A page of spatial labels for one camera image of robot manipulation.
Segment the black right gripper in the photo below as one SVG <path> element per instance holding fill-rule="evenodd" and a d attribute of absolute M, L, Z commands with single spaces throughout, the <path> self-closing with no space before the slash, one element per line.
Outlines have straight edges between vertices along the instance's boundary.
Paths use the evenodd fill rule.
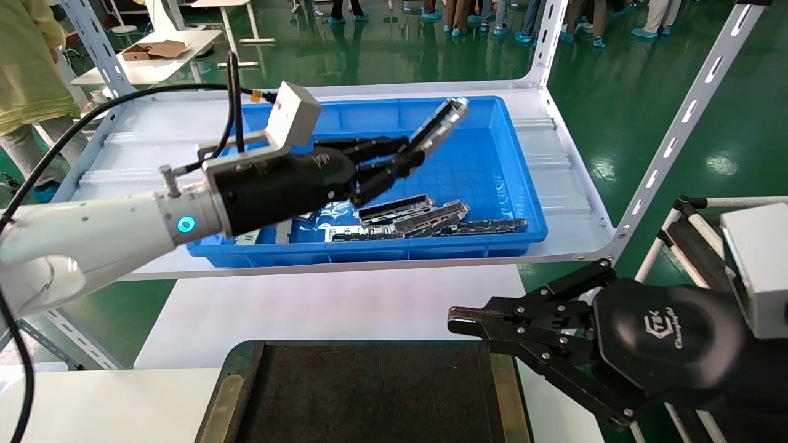
<path fill-rule="evenodd" d="M 616 279 L 599 259 L 518 299 L 453 306 L 448 328 L 486 338 L 614 426 L 636 420 L 643 393 L 697 410 L 786 409 L 786 340 L 755 337 L 734 294 Z M 593 308 L 580 300 L 601 288 Z M 591 340 L 559 334 L 594 320 L 603 361 L 641 391 L 602 375 Z"/>

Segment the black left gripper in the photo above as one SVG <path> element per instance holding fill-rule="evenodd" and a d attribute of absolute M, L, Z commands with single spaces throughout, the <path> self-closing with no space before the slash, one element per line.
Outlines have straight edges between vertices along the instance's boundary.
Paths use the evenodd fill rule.
<path fill-rule="evenodd" d="M 408 137 L 318 138 L 307 153 L 234 155 L 206 166 L 204 176 L 220 229 L 237 236 L 351 195 L 363 207 L 422 165 L 425 152 L 411 151 Z M 356 168 L 382 157 L 390 159 Z"/>

